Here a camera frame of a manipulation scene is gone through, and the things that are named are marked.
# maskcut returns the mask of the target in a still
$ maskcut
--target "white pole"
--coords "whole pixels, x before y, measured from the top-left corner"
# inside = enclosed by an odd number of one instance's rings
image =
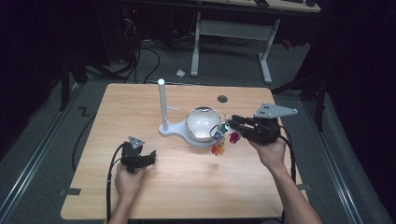
[[[166,107],[165,81],[162,78],[158,79],[158,86],[160,88],[161,112],[163,113],[163,129],[167,131],[169,127]]]

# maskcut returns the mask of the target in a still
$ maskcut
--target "hand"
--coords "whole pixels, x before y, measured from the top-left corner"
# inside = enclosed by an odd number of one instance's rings
[[[116,188],[120,200],[131,202],[139,191],[146,167],[135,169],[135,174],[128,172],[127,167],[119,163],[117,166]]]
[[[255,142],[248,141],[259,153],[260,161],[270,172],[275,169],[285,168],[285,148],[286,143],[281,138],[270,145],[262,146]]]

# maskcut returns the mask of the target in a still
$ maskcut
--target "wooden table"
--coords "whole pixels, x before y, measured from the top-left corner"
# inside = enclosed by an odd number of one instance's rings
[[[265,88],[166,86],[171,123],[183,120],[198,106],[216,109],[222,117],[252,117],[264,102],[274,104]],[[218,101],[228,97],[227,103]],[[178,136],[163,137],[157,85],[110,84],[84,148],[72,189],[62,209],[64,219],[106,218],[106,176],[115,149],[128,136],[146,141],[142,155],[157,150],[134,201],[130,218],[280,217],[283,210],[276,185],[246,139],[231,144],[222,156],[210,148],[193,147]],[[285,162],[290,167],[287,150]],[[297,172],[297,183],[301,183]],[[112,206],[118,193],[112,181]]]

